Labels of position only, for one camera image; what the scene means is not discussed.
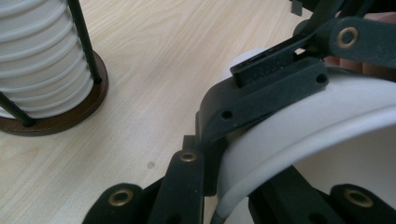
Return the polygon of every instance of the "black mechanical arm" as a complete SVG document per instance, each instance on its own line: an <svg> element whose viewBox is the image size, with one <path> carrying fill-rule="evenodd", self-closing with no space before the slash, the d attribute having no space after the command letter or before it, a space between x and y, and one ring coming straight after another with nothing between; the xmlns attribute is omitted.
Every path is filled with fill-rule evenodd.
<svg viewBox="0 0 396 224"><path fill-rule="evenodd" d="M204 197L216 194L227 135L323 90L328 84L324 57L396 68L396 26L362 18L369 11L394 7L391 1L378 2L382 1L303 1L315 11L296 28L294 37L234 66L233 77L208 91L196 114L196 135L184 137L165 177L146 189L119 184L106 190L84 223L202 223ZM280 190L285 185L288 190ZM351 190L347 196L340 193L344 188ZM296 200L310 204L296 207L290 203ZM370 212L361 211L365 203L372 203ZM302 223L298 214L321 206L325 216L312 216L312 223L396 222L395 211L370 191L345 185L326 195L292 167L263 183L249 203L255 223Z"/></svg>

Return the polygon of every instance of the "brass insert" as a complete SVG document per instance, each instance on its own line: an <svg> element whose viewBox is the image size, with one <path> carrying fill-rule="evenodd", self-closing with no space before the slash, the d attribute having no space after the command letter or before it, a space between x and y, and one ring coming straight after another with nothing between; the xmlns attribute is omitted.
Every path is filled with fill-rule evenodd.
<svg viewBox="0 0 396 224"><path fill-rule="evenodd" d="M113 206L123 206L130 202L133 197L134 192L131 189L119 189L110 195L108 203Z"/></svg>
<svg viewBox="0 0 396 224"><path fill-rule="evenodd" d="M345 35L351 35L352 39L344 42ZM337 44L341 49L349 49L358 41L359 32L355 27L347 27L343 29L337 36Z"/></svg>
<svg viewBox="0 0 396 224"><path fill-rule="evenodd" d="M360 207L368 208L373 206L373 200L369 196L355 189L346 189L344 191L344 197Z"/></svg>
<svg viewBox="0 0 396 224"><path fill-rule="evenodd" d="M180 155L180 159L182 161L195 161L197 159L197 156L191 152L184 152Z"/></svg>

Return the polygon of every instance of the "wooden table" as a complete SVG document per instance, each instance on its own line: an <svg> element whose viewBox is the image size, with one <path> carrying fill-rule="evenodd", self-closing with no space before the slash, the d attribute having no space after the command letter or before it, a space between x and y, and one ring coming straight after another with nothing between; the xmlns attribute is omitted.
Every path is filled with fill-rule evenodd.
<svg viewBox="0 0 396 224"><path fill-rule="evenodd" d="M161 178L237 55L291 37L288 0L81 0L109 91L68 131L0 133L0 223L80 223L107 188ZM216 199L205 199L208 223Z"/></svg>

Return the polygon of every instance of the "brown round base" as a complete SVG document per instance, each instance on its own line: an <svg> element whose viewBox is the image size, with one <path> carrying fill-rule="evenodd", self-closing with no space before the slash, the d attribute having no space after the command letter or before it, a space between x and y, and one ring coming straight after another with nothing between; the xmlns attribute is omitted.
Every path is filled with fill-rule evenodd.
<svg viewBox="0 0 396 224"><path fill-rule="evenodd" d="M105 64L96 52L93 52L93 54L102 82L93 85L90 94L81 104L61 115L47 119L36 119L36 123L32 127L25 127L16 119L5 119L0 117L0 131L22 136L42 136L59 133L72 128L89 117L105 100L108 89L108 77Z"/></svg>

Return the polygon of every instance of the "white roll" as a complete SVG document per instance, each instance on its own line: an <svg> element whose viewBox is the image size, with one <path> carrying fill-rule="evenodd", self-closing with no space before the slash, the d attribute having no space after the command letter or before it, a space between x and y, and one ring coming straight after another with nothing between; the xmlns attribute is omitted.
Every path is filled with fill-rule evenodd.
<svg viewBox="0 0 396 224"><path fill-rule="evenodd" d="M360 156L364 158L368 150L362 148L363 144L359 141L370 139L377 146L371 150L386 153L387 156L382 158L386 160L372 162L371 158L366 158L369 162L363 163L361 168L356 168L354 153L348 153L347 159L350 163L342 166L344 170L334 170L343 174L333 175L340 175L343 181L350 181L351 184L374 189L376 186L370 183L375 185L378 182L370 181L371 179L383 174L394 174L395 168L392 164L396 154L394 150L389 149L396 144L396 139L391 137L386 143L378 142L378 134L375 133L390 134L396 130L395 83L354 74L340 68L329 68L329 80L329 85L324 91L279 110L235 139L225 150L219 168L217 216L226 218L254 189L296 162L321 150L332 150L347 143L359 146L354 153L362 153ZM338 161L333 162L334 167L339 165ZM390 172L381 174L384 167L380 162L386 164L385 168L390 169ZM356 175L360 169L364 169L364 165L373 166L373 170L374 165L377 166L378 169L372 171L376 176L365 176L367 173ZM309 169L311 176L320 175L316 172L318 167L305 166L305 170ZM365 179L360 180L356 176L364 176ZM389 184L375 193L379 196L391 195L393 197L390 198L394 199L396 178L394 175L386 175L383 178L384 182ZM389 200L388 203L395 204L395 201Z"/></svg>
<svg viewBox="0 0 396 224"><path fill-rule="evenodd" d="M34 119L62 114L90 93L92 76L64 0L0 4L0 92ZM0 108L0 117L12 119Z"/></svg>

